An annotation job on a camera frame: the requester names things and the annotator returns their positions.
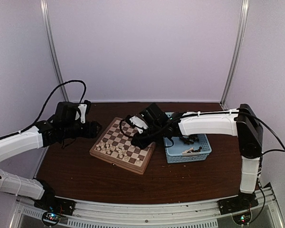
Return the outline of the white queen chess piece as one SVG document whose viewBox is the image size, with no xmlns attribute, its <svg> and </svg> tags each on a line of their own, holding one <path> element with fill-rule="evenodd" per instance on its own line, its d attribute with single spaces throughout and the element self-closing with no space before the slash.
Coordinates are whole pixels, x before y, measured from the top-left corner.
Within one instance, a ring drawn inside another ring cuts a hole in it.
<svg viewBox="0 0 285 228">
<path fill-rule="evenodd" d="M 123 152 L 122 152 L 122 150 L 119 150 L 119 151 L 118 151 L 118 156 L 119 156 L 120 159 L 123 158 Z"/>
</svg>

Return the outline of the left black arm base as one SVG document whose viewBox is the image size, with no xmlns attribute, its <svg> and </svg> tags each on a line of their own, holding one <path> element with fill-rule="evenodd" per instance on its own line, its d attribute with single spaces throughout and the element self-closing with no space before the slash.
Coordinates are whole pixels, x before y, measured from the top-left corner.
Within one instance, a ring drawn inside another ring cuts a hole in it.
<svg viewBox="0 0 285 228">
<path fill-rule="evenodd" d="M 75 202 L 56 197 L 54 189 L 44 180 L 36 179 L 43 187 L 44 193 L 41 199 L 33 199 L 34 206 L 46 211 L 54 212 L 59 215 L 73 215 Z"/>
</svg>

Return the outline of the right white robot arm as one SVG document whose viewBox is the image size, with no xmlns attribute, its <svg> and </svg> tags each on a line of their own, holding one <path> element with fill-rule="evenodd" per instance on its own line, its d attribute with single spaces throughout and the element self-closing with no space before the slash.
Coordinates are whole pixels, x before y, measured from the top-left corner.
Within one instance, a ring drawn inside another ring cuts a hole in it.
<svg viewBox="0 0 285 228">
<path fill-rule="evenodd" d="M 252 202 L 261 163 L 263 127 L 249 105 L 237 109 L 214 112 L 174 112 L 168 116 L 152 103 L 139 113 L 127 116 L 126 122 L 137 129 L 131 144 L 141 149 L 161 138 L 189 136 L 192 134 L 223 134 L 238 138 L 242 157 L 239 196 L 234 206 L 243 210 Z"/>
</svg>

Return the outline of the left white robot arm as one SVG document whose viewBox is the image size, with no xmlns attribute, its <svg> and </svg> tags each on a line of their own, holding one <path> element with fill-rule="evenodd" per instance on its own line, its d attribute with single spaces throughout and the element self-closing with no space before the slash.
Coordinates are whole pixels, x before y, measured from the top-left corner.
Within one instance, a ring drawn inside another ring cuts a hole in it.
<svg viewBox="0 0 285 228">
<path fill-rule="evenodd" d="M 55 143 L 66 147 L 68 139 L 95 138 L 101 130 L 96 121 L 86 120 L 91 103 L 60 102 L 48 120 L 36 121 L 27 129 L 0 137 L 0 192 L 40 200 L 49 211 L 59 206 L 55 193 L 45 182 L 30 176 L 13 174 L 3 166 L 14 158 L 24 158 L 29 152 L 41 151 Z"/>
</svg>

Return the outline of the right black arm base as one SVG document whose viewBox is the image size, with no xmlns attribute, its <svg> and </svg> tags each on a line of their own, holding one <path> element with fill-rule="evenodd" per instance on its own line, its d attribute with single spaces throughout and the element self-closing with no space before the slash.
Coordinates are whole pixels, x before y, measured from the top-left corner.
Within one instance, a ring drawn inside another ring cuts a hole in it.
<svg viewBox="0 0 285 228">
<path fill-rule="evenodd" d="M 256 207 L 258 205 L 259 203 L 254 192 L 252 194 L 240 192 L 237 196 L 220 199 L 218 201 L 218 207 L 221 215 L 249 210 L 249 208 Z"/>
</svg>

